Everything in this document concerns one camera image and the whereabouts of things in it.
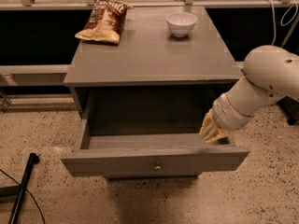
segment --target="brown snack bag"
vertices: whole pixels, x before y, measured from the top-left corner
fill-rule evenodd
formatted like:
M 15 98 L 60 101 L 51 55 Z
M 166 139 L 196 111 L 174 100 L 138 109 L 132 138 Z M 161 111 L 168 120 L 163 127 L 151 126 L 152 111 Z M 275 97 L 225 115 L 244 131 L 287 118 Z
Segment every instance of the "brown snack bag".
M 119 1 L 97 0 L 88 22 L 75 37 L 119 44 L 127 9 L 131 8 Z

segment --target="terrazzo floor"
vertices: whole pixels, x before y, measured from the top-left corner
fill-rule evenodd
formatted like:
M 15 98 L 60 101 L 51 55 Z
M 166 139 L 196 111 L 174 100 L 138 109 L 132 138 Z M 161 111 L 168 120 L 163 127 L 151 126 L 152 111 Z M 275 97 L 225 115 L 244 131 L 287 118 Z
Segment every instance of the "terrazzo floor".
M 79 122 L 72 105 L 0 114 L 0 168 L 21 182 L 29 154 L 39 155 L 28 189 L 46 223 L 299 223 L 299 126 L 289 126 L 277 105 L 234 134 L 238 146 L 250 149 L 236 171 L 198 179 L 72 177 L 60 155 L 74 148 Z M 0 187 L 13 185 L 0 174 Z M 11 208 L 0 203 L 0 223 Z M 43 223 L 28 194 L 18 223 Z

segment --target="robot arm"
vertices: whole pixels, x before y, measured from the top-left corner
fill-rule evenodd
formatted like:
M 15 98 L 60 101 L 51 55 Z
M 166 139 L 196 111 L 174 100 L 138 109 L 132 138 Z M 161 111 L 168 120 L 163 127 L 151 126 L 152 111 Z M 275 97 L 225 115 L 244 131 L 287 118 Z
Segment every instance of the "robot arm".
M 244 61 L 244 76 L 213 103 L 200 136 L 212 142 L 245 127 L 263 106 L 285 96 L 299 101 L 299 57 L 285 49 L 262 46 Z

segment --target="open drawer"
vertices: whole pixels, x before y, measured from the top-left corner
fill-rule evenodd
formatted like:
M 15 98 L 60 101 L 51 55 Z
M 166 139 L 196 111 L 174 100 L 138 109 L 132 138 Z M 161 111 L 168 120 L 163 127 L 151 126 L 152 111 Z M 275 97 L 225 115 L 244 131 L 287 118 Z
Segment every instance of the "open drawer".
M 100 118 L 96 114 L 101 109 L 98 97 L 96 90 L 89 91 L 75 150 L 61 156 L 73 176 L 198 176 L 202 172 L 233 171 L 249 154 L 245 147 L 236 147 L 231 138 L 205 144 L 196 128 L 192 133 L 104 135 L 94 121 L 94 117 Z

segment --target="white bowl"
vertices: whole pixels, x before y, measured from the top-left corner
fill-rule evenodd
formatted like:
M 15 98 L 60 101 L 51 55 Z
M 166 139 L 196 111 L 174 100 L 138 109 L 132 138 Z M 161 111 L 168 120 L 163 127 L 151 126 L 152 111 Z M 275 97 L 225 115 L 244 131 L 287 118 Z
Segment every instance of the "white bowl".
M 183 37 L 193 29 L 197 18 L 188 12 L 174 12 L 166 16 L 166 21 L 174 36 Z

